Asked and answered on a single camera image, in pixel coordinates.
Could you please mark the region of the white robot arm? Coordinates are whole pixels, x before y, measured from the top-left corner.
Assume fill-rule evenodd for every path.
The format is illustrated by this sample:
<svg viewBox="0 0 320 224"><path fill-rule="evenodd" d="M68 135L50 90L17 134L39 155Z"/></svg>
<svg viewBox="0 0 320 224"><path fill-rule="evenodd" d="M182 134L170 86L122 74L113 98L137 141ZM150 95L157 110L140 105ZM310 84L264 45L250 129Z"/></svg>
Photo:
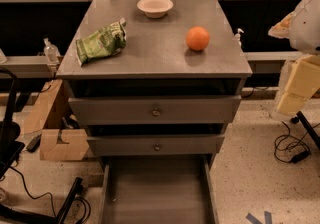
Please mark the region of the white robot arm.
<svg viewBox="0 0 320 224"><path fill-rule="evenodd" d="M320 0L302 0L294 11L272 26L268 35L288 39L302 53L282 69L274 116L294 117L320 89Z"/></svg>

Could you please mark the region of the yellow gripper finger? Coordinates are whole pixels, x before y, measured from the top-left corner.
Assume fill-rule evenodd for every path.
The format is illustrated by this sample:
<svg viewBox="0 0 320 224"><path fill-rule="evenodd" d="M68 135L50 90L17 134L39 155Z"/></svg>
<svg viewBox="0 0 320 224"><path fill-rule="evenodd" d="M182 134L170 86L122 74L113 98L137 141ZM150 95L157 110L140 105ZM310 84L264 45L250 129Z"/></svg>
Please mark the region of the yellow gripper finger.
<svg viewBox="0 0 320 224"><path fill-rule="evenodd" d="M287 62L281 71L276 112L295 116L320 89L320 57L305 55Z"/></svg>
<svg viewBox="0 0 320 224"><path fill-rule="evenodd" d="M293 13L286 15L280 22L269 29L268 35L278 39L288 39L292 18Z"/></svg>

